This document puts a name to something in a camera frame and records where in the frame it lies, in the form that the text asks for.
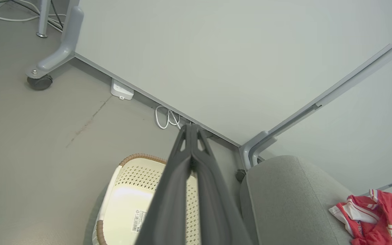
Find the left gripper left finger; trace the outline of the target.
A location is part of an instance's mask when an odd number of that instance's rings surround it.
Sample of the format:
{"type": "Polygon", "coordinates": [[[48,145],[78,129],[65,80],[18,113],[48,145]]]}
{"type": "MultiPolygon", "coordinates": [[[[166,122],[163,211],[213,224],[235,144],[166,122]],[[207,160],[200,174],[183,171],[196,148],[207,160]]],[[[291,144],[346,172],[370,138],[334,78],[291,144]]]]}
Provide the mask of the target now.
{"type": "Polygon", "coordinates": [[[178,133],[135,245],[185,245],[190,125],[178,133]]]}

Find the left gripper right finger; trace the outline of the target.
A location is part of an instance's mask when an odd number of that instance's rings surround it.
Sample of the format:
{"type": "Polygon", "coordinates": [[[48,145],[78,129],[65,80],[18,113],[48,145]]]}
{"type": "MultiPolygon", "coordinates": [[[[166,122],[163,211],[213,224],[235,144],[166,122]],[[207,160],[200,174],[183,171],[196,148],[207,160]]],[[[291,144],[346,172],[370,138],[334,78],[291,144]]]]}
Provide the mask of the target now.
{"type": "Polygon", "coordinates": [[[203,129],[192,125],[201,245],[253,245],[203,129]]]}

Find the red basketball jersey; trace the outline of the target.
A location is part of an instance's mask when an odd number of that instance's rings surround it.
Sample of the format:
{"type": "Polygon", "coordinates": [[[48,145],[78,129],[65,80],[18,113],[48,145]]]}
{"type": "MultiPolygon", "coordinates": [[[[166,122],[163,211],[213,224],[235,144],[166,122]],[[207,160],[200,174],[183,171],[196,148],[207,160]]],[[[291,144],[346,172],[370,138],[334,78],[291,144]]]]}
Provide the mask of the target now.
{"type": "Polygon", "coordinates": [[[350,195],[329,211],[353,237],[352,245],[392,245],[383,211],[371,197],[350,195]]]}

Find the cream perforated laundry basket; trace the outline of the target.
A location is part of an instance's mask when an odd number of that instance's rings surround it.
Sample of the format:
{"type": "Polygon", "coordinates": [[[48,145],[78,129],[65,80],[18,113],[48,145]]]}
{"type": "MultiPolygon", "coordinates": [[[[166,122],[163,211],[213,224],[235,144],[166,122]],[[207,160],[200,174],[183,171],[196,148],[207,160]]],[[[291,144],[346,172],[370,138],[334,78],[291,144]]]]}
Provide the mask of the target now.
{"type": "MultiPolygon", "coordinates": [[[[126,157],[115,169],[96,218],[92,245],[135,245],[135,211],[148,211],[166,161],[148,154],[126,157]]],[[[186,182],[185,245],[201,245],[196,174],[186,182]]]]}

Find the white barcode label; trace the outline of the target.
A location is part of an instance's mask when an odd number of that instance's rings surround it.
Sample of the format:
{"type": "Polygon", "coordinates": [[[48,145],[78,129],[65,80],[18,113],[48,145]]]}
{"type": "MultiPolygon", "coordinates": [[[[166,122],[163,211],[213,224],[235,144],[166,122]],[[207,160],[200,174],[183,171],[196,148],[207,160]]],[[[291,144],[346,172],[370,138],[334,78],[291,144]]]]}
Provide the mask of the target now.
{"type": "Polygon", "coordinates": [[[143,210],[136,210],[134,217],[133,217],[133,222],[132,222],[132,232],[133,233],[139,233],[142,226],[143,226],[143,222],[146,218],[146,211],[143,210]]]}

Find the grey fabric sofa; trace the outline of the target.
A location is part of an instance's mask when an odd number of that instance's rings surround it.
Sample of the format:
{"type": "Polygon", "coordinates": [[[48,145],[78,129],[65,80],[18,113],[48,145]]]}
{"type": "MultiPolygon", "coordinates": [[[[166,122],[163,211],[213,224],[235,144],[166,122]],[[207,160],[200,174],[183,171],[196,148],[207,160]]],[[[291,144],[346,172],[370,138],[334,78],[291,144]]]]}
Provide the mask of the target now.
{"type": "Polygon", "coordinates": [[[278,156],[246,172],[241,211],[253,245],[352,245],[353,237],[329,211],[350,195],[314,164],[278,156]]]}

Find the white power strip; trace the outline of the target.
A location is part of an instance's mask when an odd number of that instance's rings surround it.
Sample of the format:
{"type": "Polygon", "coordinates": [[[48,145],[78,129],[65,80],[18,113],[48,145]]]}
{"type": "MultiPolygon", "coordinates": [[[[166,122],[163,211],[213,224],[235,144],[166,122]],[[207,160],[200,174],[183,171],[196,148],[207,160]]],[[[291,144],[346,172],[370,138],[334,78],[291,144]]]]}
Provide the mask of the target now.
{"type": "Polygon", "coordinates": [[[111,94],[118,97],[120,100],[132,100],[134,90],[116,79],[112,79],[111,94]]]}

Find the grey partition foot with caster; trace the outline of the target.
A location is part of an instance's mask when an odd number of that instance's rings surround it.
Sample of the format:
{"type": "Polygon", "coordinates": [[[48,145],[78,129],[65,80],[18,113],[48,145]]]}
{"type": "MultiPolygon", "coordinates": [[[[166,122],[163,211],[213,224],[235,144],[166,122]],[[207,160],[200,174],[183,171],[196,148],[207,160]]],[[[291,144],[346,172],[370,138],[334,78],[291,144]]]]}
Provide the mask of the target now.
{"type": "Polygon", "coordinates": [[[59,48],[26,69],[27,82],[33,90],[42,91],[49,88],[53,82],[49,73],[75,57],[75,48],[84,18],[84,12],[78,6],[79,1],[69,2],[59,48]]]}

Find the metal table leg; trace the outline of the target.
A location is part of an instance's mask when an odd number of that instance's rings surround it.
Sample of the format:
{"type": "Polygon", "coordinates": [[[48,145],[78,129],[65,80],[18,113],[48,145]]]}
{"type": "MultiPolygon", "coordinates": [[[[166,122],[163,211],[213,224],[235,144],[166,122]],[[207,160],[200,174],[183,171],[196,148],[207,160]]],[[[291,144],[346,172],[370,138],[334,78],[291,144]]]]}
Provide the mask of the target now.
{"type": "Polygon", "coordinates": [[[41,38],[47,38],[47,26],[49,20],[49,10],[50,10],[51,0],[40,0],[39,8],[39,25],[37,36],[41,38]]]}

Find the grey partition corner post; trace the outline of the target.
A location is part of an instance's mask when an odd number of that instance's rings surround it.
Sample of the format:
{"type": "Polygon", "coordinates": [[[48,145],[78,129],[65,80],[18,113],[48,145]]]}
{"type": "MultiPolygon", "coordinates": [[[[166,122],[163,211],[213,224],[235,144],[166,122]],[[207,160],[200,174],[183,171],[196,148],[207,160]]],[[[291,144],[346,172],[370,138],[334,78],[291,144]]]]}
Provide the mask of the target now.
{"type": "Polygon", "coordinates": [[[282,121],[280,124],[275,126],[269,131],[261,131],[249,141],[239,147],[241,160],[244,165],[244,169],[248,171],[253,166],[257,165],[259,155],[266,150],[269,146],[273,145],[277,141],[277,137],[294,126],[300,121],[310,116],[315,111],[328,105],[342,94],[358,85],[364,79],[371,76],[373,73],[378,71],[392,61],[392,42],[386,45],[381,51],[373,55],[369,60],[364,62],[350,74],[345,76],[335,85],[330,87],[316,99],[313,99],[306,106],[302,107],[296,113],[282,121]]]}

